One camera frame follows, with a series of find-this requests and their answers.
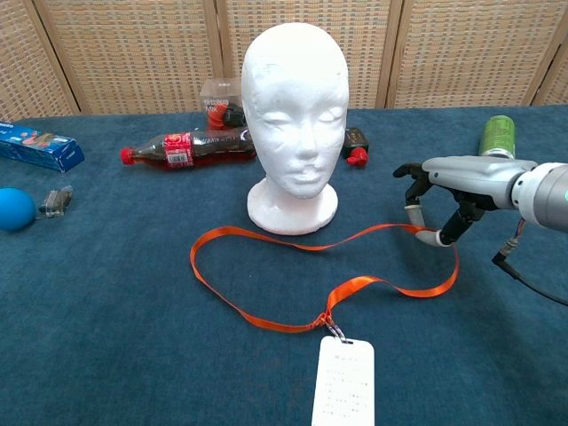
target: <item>red label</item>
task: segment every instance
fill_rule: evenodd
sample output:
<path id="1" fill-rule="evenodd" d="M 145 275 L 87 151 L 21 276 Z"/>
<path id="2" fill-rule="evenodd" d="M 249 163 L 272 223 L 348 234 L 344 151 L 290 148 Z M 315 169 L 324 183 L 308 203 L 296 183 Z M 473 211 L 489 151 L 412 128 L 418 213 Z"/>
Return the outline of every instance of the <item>red label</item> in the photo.
<path id="1" fill-rule="evenodd" d="M 163 139 L 163 150 L 170 169 L 193 166 L 191 133 L 171 133 Z"/>

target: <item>red object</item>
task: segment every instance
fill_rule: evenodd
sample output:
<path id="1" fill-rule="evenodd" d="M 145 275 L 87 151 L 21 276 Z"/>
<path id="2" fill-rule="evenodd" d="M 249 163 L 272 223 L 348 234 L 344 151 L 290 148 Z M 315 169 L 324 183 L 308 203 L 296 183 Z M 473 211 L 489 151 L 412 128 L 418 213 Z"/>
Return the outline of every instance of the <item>red object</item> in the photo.
<path id="1" fill-rule="evenodd" d="M 328 324 L 330 326 L 333 325 L 334 321 L 333 321 L 333 318 L 332 318 L 332 311 L 333 311 L 334 307 L 337 304 L 341 303 L 346 298 L 348 298 L 349 296 L 353 295 L 354 293 L 357 293 L 358 291 L 365 288 L 366 286 L 373 284 L 373 283 L 376 283 L 376 282 L 381 282 L 383 284 L 386 284 L 387 286 L 397 290 L 399 293 L 402 293 L 403 295 L 410 296 L 410 297 L 426 298 L 426 297 L 436 297 L 436 296 L 443 295 L 447 290 L 449 290 L 452 287 L 452 285 L 455 283 L 455 281 L 458 278 L 458 273 L 459 273 L 459 270 L 460 270 L 460 258 L 458 257 L 457 248 L 455 247 L 455 245 L 452 246 L 452 249 L 454 249 L 454 255 L 455 255 L 454 270 L 452 271 L 452 274 L 442 284 L 440 284 L 436 287 L 433 287 L 433 288 L 410 289 L 410 288 L 401 288 L 401 287 L 393 286 L 392 284 L 390 284 L 387 280 L 385 280 L 383 278 L 374 277 L 372 275 L 360 275 L 359 277 L 351 278 L 350 280 L 347 280 L 343 284 L 334 288 L 331 291 L 331 293 L 329 293 L 329 296 L 327 297 L 326 311 L 322 312 L 320 315 L 318 315 L 318 317 L 314 321 L 312 321 L 311 323 L 304 324 L 304 325 L 301 325 L 301 326 L 290 326 L 288 324 L 281 324 L 279 322 L 270 321 L 268 319 L 256 317 L 256 316 L 254 316 L 254 315 L 252 315 L 248 312 L 243 311 L 239 306 L 237 306 L 236 304 L 229 301 L 229 299 L 222 296 L 218 291 L 216 291 L 205 280 L 205 278 L 203 278 L 203 276 L 199 272 L 199 269 L 197 269 L 197 265 L 195 263 L 195 255 L 197 254 L 197 251 L 202 246 L 207 244 L 208 242 L 213 241 L 217 238 L 225 237 L 226 235 L 236 235 L 236 236 L 240 236 L 240 237 L 250 238 L 250 239 L 253 239 L 253 240 L 268 241 L 268 242 L 272 242 L 272 243 L 282 244 L 284 246 L 290 246 L 290 247 L 293 247 L 295 249 L 299 249 L 299 250 L 302 250 L 302 251 L 310 251 L 310 252 L 323 251 L 323 250 L 331 249 L 332 247 L 335 247 L 339 244 L 343 244 L 347 241 L 354 240 L 355 238 L 366 235 L 368 233 L 373 233 L 375 231 L 380 231 L 382 229 L 392 228 L 392 227 L 402 228 L 404 231 L 411 233 L 412 235 L 414 235 L 414 234 L 416 234 L 416 233 L 418 233 L 418 232 L 420 232 L 424 229 L 428 229 L 428 228 L 425 228 L 423 226 L 414 226 L 414 225 L 394 225 L 394 224 L 374 225 L 374 226 L 368 227 L 367 229 L 364 229 L 360 233 L 356 233 L 356 234 L 352 235 L 351 237 L 346 238 L 343 241 L 336 242 L 335 244 L 327 244 L 325 246 L 307 246 L 307 245 L 304 245 L 304 244 L 295 244 L 293 242 L 276 240 L 276 239 L 268 237 L 266 235 L 262 235 L 261 233 L 253 233 L 251 231 L 248 231 L 248 230 L 243 229 L 243 228 L 239 228 L 237 226 L 223 226 L 223 227 L 220 227 L 220 228 L 212 229 L 212 230 L 204 233 L 193 244 L 192 249 L 189 252 L 189 261 L 192 264 L 193 273 L 195 274 L 195 277 L 199 281 L 201 281 L 201 283 L 203 283 L 203 285 L 205 287 L 207 287 L 209 290 L 211 290 L 213 293 L 215 293 L 217 296 L 219 296 L 226 304 L 231 306 L 240 315 L 242 315 L 242 317 L 246 321 L 250 322 L 254 326 L 257 326 L 257 327 L 260 327 L 260 328 L 265 328 L 265 329 L 271 330 L 271 331 L 278 331 L 278 332 L 281 332 L 281 333 L 303 333 L 304 331 L 310 331 L 310 330 L 313 330 L 316 327 L 321 327 L 325 324 Z"/>
<path id="2" fill-rule="evenodd" d="M 365 148 L 353 148 L 349 157 L 347 158 L 347 162 L 351 166 L 358 166 L 358 167 L 365 167 L 365 165 L 369 161 L 369 154 L 365 151 Z"/>
<path id="3" fill-rule="evenodd" d="M 212 111 L 207 112 L 207 128 L 209 130 L 227 130 L 228 128 L 225 126 L 225 122 L 223 121 L 223 117 L 225 116 L 225 112 L 227 110 L 227 104 L 218 104 L 215 106 L 215 109 Z"/>
<path id="4" fill-rule="evenodd" d="M 244 162 L 255 157 L 247 129 L 170 133 L 151 139 L 146 146 L 121 149 L 123 164 L 144 163 L 167 170 Z"/>

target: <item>blue box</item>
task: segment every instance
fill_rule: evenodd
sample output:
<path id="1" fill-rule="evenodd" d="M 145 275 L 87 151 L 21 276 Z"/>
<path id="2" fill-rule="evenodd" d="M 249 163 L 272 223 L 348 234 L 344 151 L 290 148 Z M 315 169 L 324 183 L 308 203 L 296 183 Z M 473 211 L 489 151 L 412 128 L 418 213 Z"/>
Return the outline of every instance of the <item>blue box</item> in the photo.
<path id="1" fill-rule="evenodd" d="M 85 157 L 73 138 L 0 122 L 0 156 L 68 171 Z"/>

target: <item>green can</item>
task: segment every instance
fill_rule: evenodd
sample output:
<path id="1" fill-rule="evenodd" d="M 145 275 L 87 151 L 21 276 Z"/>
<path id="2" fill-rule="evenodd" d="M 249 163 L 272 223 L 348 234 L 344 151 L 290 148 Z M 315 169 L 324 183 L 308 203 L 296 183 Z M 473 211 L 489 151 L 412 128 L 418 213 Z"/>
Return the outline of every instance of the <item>green can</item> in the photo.
<path id="1" fill-rule="evenodd" d="M 506 115 L 495 115 L 485 124 L 479 155 L 515 159 L 515 123 Z"/>

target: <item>black cable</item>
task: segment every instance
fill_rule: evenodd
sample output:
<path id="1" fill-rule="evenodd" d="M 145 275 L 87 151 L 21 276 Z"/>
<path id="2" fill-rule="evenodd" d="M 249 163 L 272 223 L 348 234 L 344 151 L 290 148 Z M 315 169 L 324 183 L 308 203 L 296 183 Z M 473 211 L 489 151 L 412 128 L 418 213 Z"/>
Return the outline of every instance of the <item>black cable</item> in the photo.
<path id="1" fill-rule="evenodd" d="M 514 280 L 518 280 L 518 281 L 522 282 L 523 284 L 525 284 L 525 286 L 527 286 L 532 291 L 538 293 L 541 296 L 546 297 L 549 300 L 552 300 L 553 302 L 556 302 L 557 304 L 561 304 L 563 306 L 568 306 L 568 299 L 563 299 L 562 297 L 551 295 L 549 292 L 544 291 L 541 288 L 535 287 L 533 284 L 529 283 L 523 277 L 523 275 L 518 273 L 518 271 L 515 268 L 513 268 L 513 266 L 508 264 L 506 259 L 507 259 L 507 257 L 505 255 L 503 255 L 501 252 L 499 252 L 493 257 L 493 263 L 496 264 L 497 266 L 499 266 L 505 273 L 510 275 L 511 278 L 513 278 Z"/>

